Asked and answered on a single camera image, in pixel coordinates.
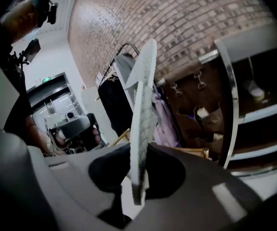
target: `ceiling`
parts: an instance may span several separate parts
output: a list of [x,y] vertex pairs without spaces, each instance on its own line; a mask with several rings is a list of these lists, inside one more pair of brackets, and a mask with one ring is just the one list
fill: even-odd
[[72,8],[75,0],[51,0],[53,3],[58,3],[56,23],[51,25],[44,23],[37,32],[38,35],[47,33],[64,33],[67,36],[68,26],[72,13]]

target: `black garment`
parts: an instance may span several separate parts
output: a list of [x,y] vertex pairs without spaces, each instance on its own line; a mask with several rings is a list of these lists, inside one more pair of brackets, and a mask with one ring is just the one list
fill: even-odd
[[131,127],[133,112],[120,80],[106,80],[99,87],[99,96],[112,129],[120,136]]
[[0,24],[0,67],[20,94],[10,112],[4,130],[16,134],[27,143],[25,118],[32,114],[32,109],[27,97],[24,72],[17,70],[16,65],[9,62],[11,50],[11,41]]

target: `metal hook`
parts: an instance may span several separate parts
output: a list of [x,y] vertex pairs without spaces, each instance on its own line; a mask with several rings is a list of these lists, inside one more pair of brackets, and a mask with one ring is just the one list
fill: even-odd
[[178,88],[177,84],[174,84],[173,86],[171,86],[171,89],[174,89],[176,92],[176,97],[180,97],[183,95],[183,93],[179,91],[177,88]]
[[194,73],[194,79],[199,80],[199,84],[198,84],[198,89],[199,90],[204,89],[207,86],[207,84],[204,81],[201,81],[200,77],[202,77],[202,72],[201,71]]

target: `clothing rack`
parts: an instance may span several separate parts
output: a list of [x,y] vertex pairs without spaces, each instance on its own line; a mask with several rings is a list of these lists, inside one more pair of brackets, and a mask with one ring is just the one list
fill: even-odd
[[104,75],[103,75],[103,78],[101,79],[101,82],[100,82],[99,86],[102,84],[103,80],[105,79],[105,77],[106,77],[107,74],[108,74],[108,71],[111,69],[111,65],[114,63],[115,57],[118,56],[118,55],[121,53],[121,51],[123,50],[124,46],[127,46],[127,45],[132,46],[132,48],[133,48],[133,50],[136,52],[136,54],[139,55],[139,50],[137,49],[137,47],[136,47],[134,44],[132,44],[132,43],[125,43],[125,44],[121,45],[120,48],[118,49],[117,53],[115,54],[114,58],[111,60],[110,64],[108,65],[108,68],[107,68],[107,70],[105,71],[105,73],[104,73]]

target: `clothing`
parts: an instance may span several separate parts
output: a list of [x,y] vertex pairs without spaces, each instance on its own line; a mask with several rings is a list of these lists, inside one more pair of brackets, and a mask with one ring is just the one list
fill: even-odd
[[125,96],[120,80],[106,80],[98,89],[98,93],[112,129],[118,136],[131,128],[133,112]]
[[155,93],[152,95],[152,102],[155,105],[159,117],[159,123],[154,130],[155,142],[158,145],[180,147],[180,142],[178,141],[177,132],[169,108],[164,100],[161,99],[157,87],[153,86],[153,90]]
[[10,112],[4,130],[16,134],[27,143],[25,120],[27,116],[32,114],[32,109],[27,97],[24,72],[17,71],[16,65],[9,62],[11,50],[11,41],[0,24],[0,68],[20,94]]

